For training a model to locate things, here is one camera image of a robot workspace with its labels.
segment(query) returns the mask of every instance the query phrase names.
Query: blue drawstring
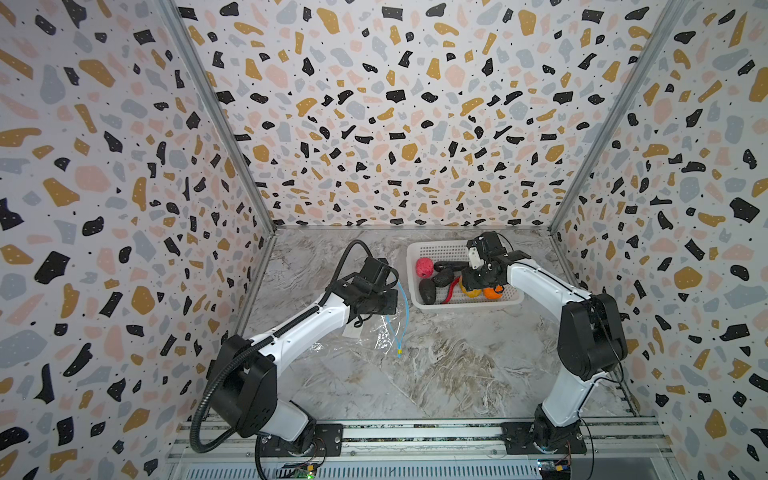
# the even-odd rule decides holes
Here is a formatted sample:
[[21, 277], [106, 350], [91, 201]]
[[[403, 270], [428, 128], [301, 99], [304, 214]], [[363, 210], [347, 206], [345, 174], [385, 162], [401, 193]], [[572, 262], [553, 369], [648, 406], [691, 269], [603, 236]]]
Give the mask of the blue drawstring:
[[392, 324], [389, 322], [389, 315], [384, 316], [384, 320], [386, 320], [386, 324], [389, 327], [389, 331], [392, 332], [392, 337], [395, 338], [395, 345], [397, 345], [397, 356], [400, 357], [402, 354], [402, 341], [406, 337], [406, 329], [408, 328], [408, 318], [410, 317], [410, 313], [408, 311], [408, 297], [406, 297], [406, 291], [402, 289], [402, 285], [400, 285], [400, 282], [397, 283], [397, 286], [400, 288], [400, 292], [402, 293], [402, 299], [406, 302], [406, 326], [402, 329], [402, 335], [400, 336], [400, 340], [397, 339], [397, 335], [395, 334], [395, 329], [392, 328]]

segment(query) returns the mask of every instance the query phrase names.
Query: basket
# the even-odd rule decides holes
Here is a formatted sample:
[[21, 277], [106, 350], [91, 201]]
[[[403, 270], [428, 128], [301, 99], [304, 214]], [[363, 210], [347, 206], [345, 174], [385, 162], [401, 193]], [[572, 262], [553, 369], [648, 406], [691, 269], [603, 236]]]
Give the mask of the basket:
[[[516, 305], [523, 301], [525, 295], [523, 292], [517, 290], [513, 286], [505, 285], [504, 293], [498, 300], [489, 300], [485, 298], [485, 295], [479, 295], [475, 298], [466, 296], [459, 285], [453, 289], [453, 297], [451, 301], [445, 305], [442, 303], [436, 303], [435, 305], [427, 305], [422, 301], [422, 297], [419, 294], [419, 282], [422, 280], [416, 275], [416, 261], [419, 258], [428, 257], [434, 262], [440, 261], [454, 261], [454, 262], [468, 262], [469, 256], [467, 254], [467, 241], [466, 240], [445, 240], [442, 242], [418, 242], [408, 245], [406, 251], [406, 268], [408, 269], [408, 290], [411, 293], [411, 302], [421, 310], [444, 310], [453, 308], [468, 308], [468, 307], [503, 307], [507, 305]], [[442, 302], [445, 296], [448, 295], [449, 288], [447, 286], [437, 288], [437, 301]]]

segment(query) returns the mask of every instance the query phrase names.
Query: marble surface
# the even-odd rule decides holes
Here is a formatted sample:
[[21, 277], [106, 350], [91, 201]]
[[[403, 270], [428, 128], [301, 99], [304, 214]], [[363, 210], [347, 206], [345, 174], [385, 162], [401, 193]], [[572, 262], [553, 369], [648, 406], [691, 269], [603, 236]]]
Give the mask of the marble surface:
[[[298, 313], [322, 295], [347, 243], [361, 239], [400, 272], [408, 293], [406, 248], [413, 242], [472, 238], [480, 230], [279, 230], [245, 336]], [[562, 268], [540, 230], [502, 230], [516, 248], [553, 273]], [[355, 247], [342, 275], [362, 265]], [[382, 316], [358, 339], [340, 329], [324, 337], [282, 374], [280, 398], [322, 419], [450, 419], [529, 417], [560, 368], [558, 324], [534, 300], [505, 308], [423, 312], [411, 305], [403, 354], [396, 355]], [[402, 331], [400, 311], [391, 319]], [[601, 384], [584, 416], [630, 415], [620, 390]]]

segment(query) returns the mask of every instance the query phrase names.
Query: terrazzo wallpaper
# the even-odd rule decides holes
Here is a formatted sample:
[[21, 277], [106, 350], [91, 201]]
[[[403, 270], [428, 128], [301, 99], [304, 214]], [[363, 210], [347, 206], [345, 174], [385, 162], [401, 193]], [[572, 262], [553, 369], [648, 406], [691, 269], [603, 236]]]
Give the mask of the terrazzo wallpaper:
[[278, 225], [548, 224], [665, 4], [178, 1]]
[[160, 478], [253, 206], [149, 2], [0, 2], [0, 477]]
[[768, 2], [690, 2], [557, 238], [688, 478], [768, 478]]

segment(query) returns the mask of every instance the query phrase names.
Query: pink fruit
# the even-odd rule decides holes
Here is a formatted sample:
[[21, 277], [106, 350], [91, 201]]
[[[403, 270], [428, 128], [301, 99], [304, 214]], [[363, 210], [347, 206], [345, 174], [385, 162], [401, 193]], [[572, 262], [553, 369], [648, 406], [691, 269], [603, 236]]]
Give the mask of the pink fruit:
[[416, 261], [416, 275], [421, 278], [429, 278], [435, 271], [435, 264], [427, 257], [422, 257]]

